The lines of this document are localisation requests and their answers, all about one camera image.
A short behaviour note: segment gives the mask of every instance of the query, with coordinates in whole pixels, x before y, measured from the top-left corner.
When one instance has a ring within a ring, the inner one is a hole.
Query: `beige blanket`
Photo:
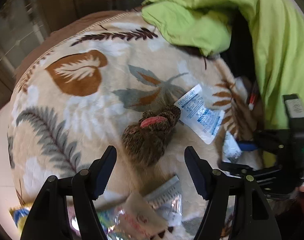
[[[141,112],[174,103],[198,83],[207,106],[226,111],[223,127],[250,138],[255,122],[244,103],[247,92],[223,60],[170,45],[139,13],[97,22],[60,42],[28,68],[11,98],[9,158],[20,201],[33,201],[48,176],[73,176],[113,145],[117,162],[97,207],[133,190],[145,195],[177,174],[183,220],[201,217],[206,202],[195,190],[184,149],[193,146],[217,168],[224,129],[206,145],[179,123],[165,155],[144,171],[128,162],[121,142],[124,129]],[[166,237],[190,239],[193,234],[182,226]]]

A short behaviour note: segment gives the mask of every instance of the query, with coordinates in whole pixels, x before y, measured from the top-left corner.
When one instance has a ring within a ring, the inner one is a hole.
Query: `black device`
[[[228,177],[199,158],[193,147],[184,158],[199,195],[209,200],[195,240],[219,240],[229,195],[236,196],[230,240],[280,240],[274,215],[253,176]],[[72,240],[67,195],[73,196],[82,240],[107,240],[92,200],[102,195],[116,162],[116,149],[109,146],[101,159],[74,177],[52,175],[41,188],[25,222],[21,240]]]
[[[304,182],[304,105],[297,94],[284,95],[289,129],[257,130],[253,141],[238,142],[241,149],[260,148],[276,155],[273,167],[254,171],[248,165],[221,162],[219,168],[231,175],[253,176],[264,195],[288,199],[295,187]]]

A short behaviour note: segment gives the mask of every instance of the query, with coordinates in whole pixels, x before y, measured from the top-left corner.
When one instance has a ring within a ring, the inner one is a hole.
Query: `metal screw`
[[[215,169],[215,170],[212,171],[212,173],[213,173],[215,176],[220,176],[222,172],[221,172],[220,170],[218,170],[218,169]]]
[[[55,179],[56,179],[56,176],[51,175],[50,177],[48,177],[48,182],[53,182],[53,181],[55,181]]]
[[[83,170],[80,171],[80,175],[81,176],[86,176],[88,174],[89,174],[89,170],[88,169],[83,169]]]
[[[247,176],[246,176],[246,179],[247,179],[248,181],[253,181],[253,180],[254,180],[254,178],[253,178],[252,175],[247,175]]]

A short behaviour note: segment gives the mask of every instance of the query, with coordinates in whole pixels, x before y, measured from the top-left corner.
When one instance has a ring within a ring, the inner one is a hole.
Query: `brown plush toy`
[[[143,167],[156,164],[164,155],[181,110],[167,105],[158,112],[147,111],[137,124],[128,126],[122,141],[130,160]]]

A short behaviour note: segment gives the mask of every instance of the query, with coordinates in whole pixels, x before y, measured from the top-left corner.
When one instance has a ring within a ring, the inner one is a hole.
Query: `brown bed sheet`
[[[17,69],[16,74],[16,83],[20,80],[21,76],[25,73],[28,67],[33,64],[33,62],[40,57],[44,52],[63,41],[64,39],[75,35],[79,31],[87,28],[89,25],[102,21],[104,19],[113,17],[117,14],[123,13],[124,11],[102,11],[89,14],[87,16],[82,17],[75,22],[65,26],[64,28],[52,32],[50,36],[37,48],[35,48],[25,59],[21,62],[20,66]]]

